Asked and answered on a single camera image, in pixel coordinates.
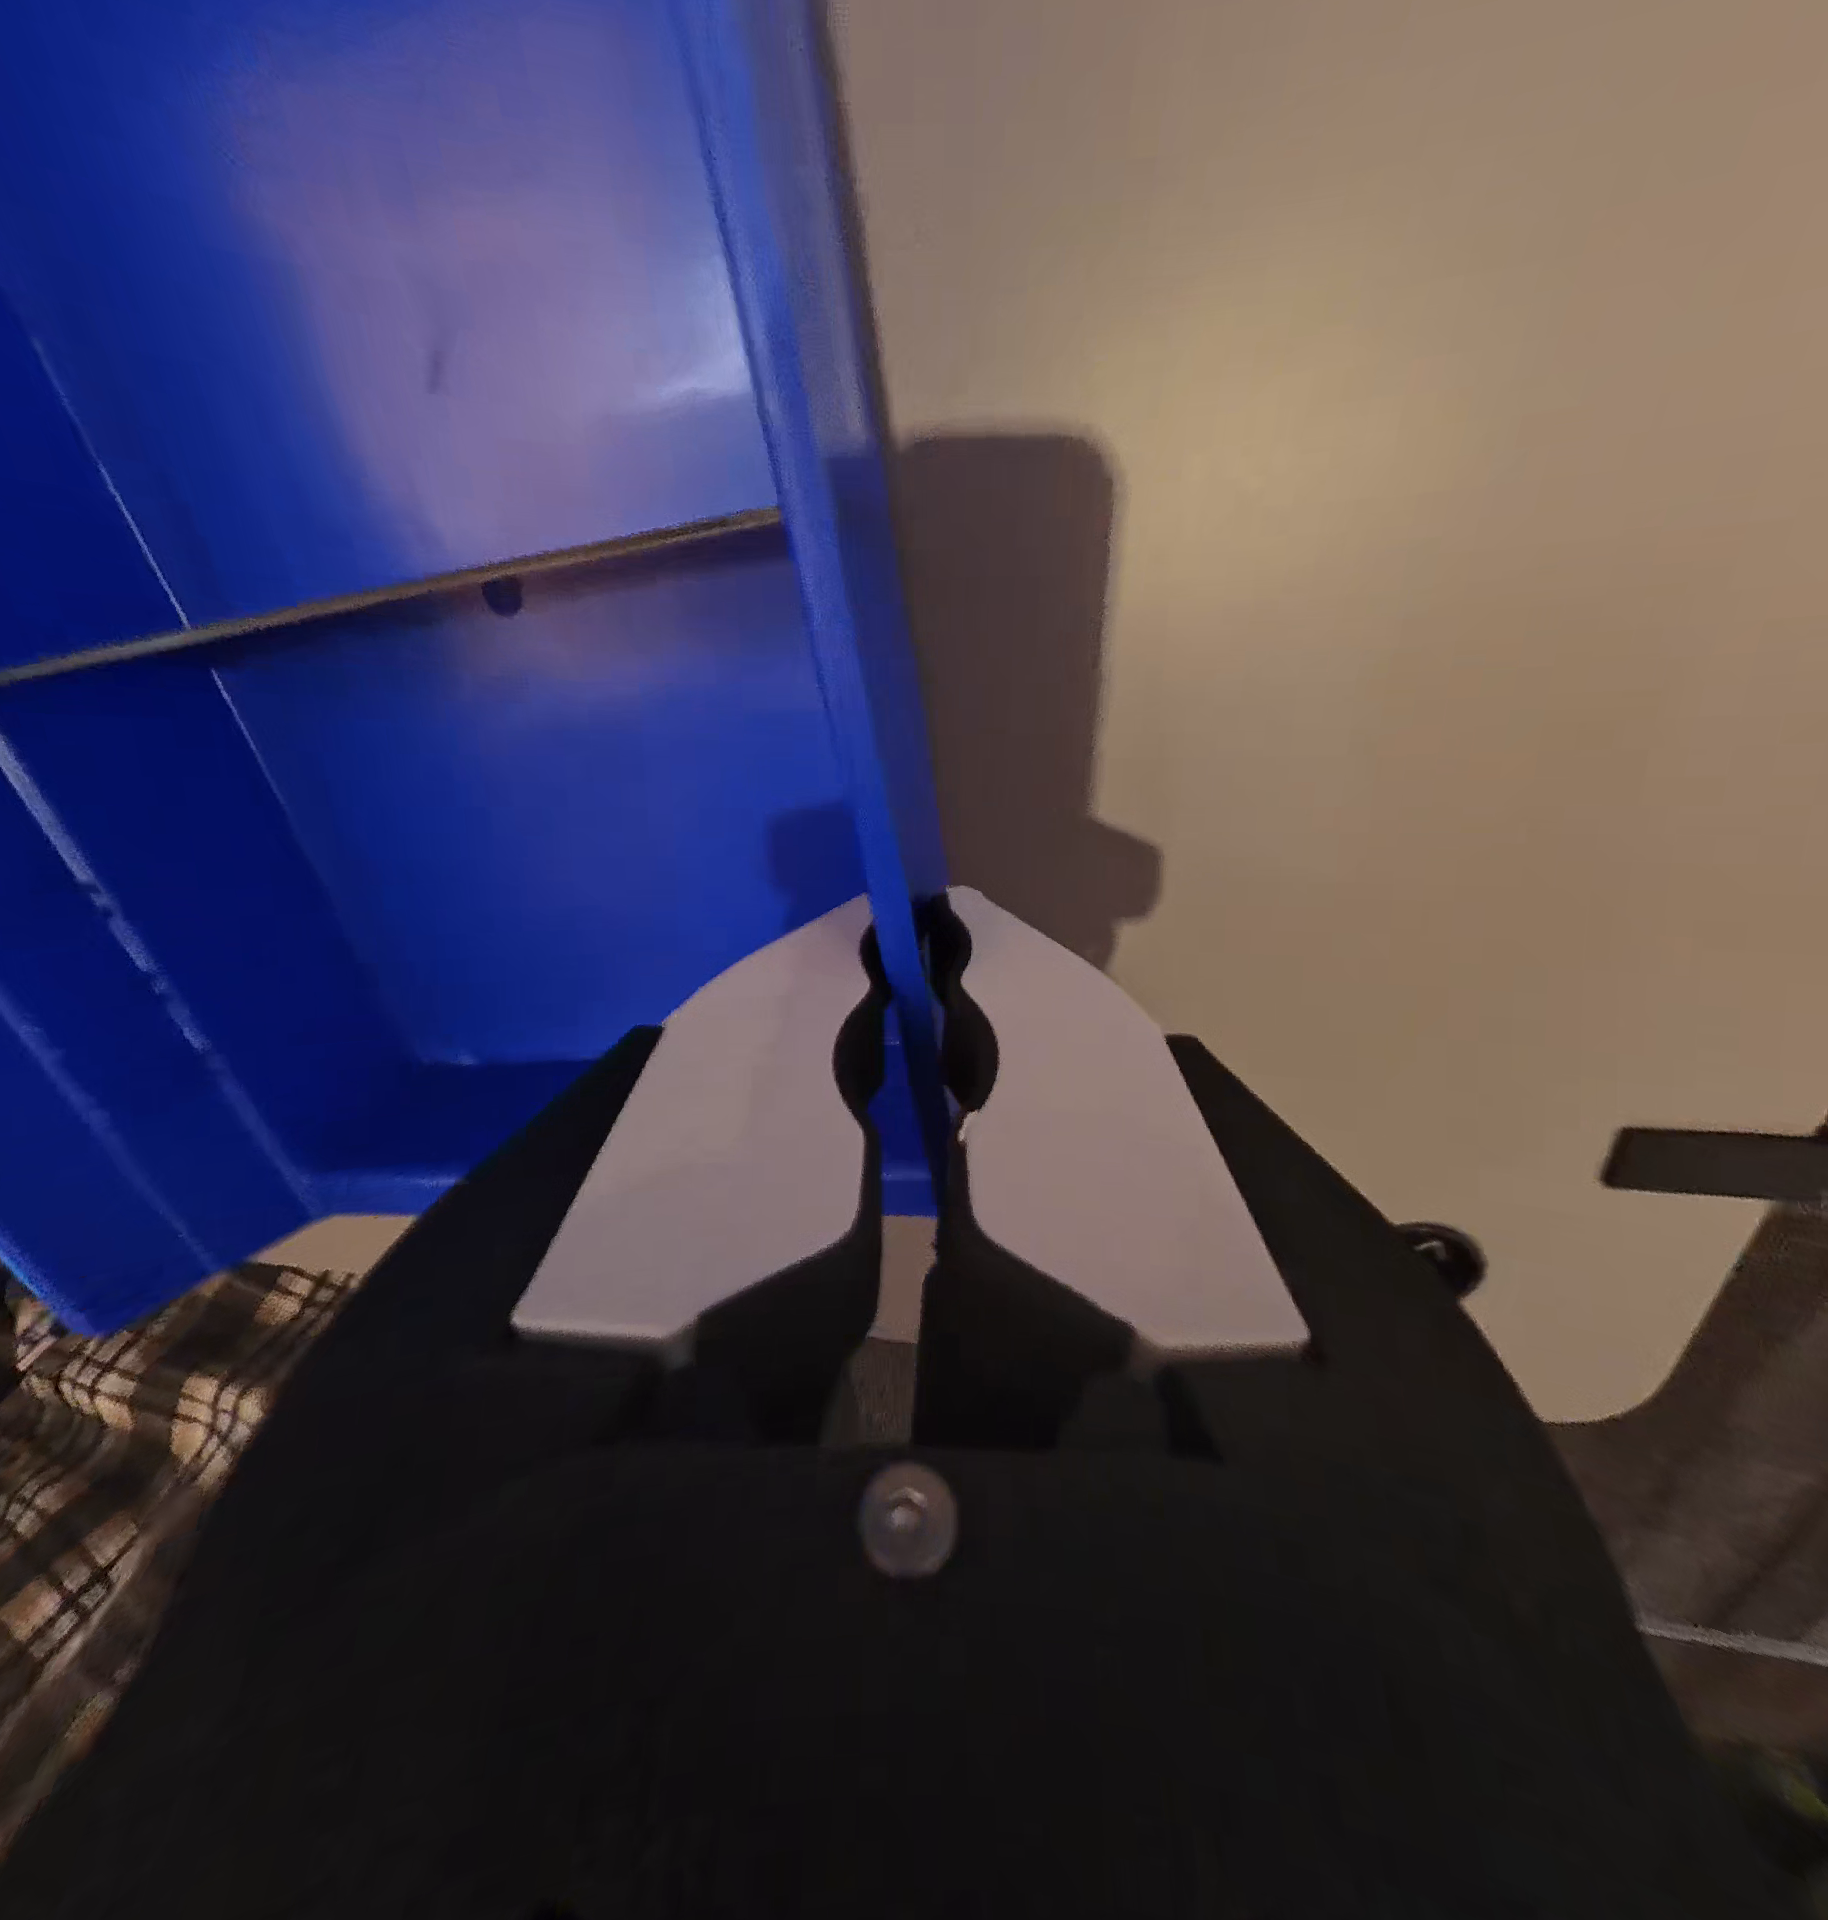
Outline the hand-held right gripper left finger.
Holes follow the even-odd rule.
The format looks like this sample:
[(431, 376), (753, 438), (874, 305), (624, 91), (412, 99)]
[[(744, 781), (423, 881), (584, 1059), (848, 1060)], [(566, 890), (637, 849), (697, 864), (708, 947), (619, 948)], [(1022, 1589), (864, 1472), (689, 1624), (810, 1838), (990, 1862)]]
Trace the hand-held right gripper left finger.
[(847, 900), (668, 1015), (511, 1309), (519, 1334), (674, 1352), (853, 1228), (864, 1131), (836, 1045), (868, 1004), (870, 927)]

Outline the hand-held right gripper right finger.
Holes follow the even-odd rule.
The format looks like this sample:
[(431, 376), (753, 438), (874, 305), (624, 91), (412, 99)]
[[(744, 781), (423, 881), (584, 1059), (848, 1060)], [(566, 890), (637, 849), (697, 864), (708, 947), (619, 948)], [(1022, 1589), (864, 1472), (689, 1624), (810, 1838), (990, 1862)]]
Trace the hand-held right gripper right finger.
[(969, 885), (930, 932), (969, 1225), (1133, 1355), (1302, 1355), (1310, 1328), (1158, 1021)]

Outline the dark table slot strip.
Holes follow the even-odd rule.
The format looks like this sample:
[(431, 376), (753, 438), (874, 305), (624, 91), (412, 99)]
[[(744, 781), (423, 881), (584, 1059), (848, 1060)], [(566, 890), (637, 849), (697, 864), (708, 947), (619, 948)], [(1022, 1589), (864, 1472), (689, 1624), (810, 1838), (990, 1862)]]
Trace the dark table slot strip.
[(1809, 1205), (1828, 1196), (1828, 1129), (1804, 1136), (1686, 1126), (1624, 1126), (1599, 1182), (1661, 1196)]

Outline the blue divided parts bin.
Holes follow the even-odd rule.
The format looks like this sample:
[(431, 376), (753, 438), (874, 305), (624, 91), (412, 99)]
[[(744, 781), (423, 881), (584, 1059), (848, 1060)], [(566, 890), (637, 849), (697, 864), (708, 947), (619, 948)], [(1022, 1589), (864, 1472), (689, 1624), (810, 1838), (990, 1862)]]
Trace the blue divided parts bin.
[(0, 3), (0, 1261), (418, 1212), (944, 885), (818, 3)]

